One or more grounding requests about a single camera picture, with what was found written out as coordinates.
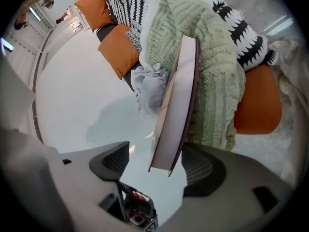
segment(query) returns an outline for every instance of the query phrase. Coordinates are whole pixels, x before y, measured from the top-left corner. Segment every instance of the pillow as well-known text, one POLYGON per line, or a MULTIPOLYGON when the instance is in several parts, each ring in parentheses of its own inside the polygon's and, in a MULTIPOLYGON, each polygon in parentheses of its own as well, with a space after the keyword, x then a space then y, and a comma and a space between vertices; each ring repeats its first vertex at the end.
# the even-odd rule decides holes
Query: pillow
POLYGON ((129 30, 126 25, 117 25, 98 47, 120 80, 139 61, 139 52, 132 48, 130 39, 125 35, 129 30))
POLYGON ((272 70, 261 65, 246 73, 246 89, 235 112, 238 134, 268 134, 281 120, 281 101, 272 70))
POLYGON ((75 5, 84 14, 92 31, 113 24, 105 0, 79 0, 75 5))

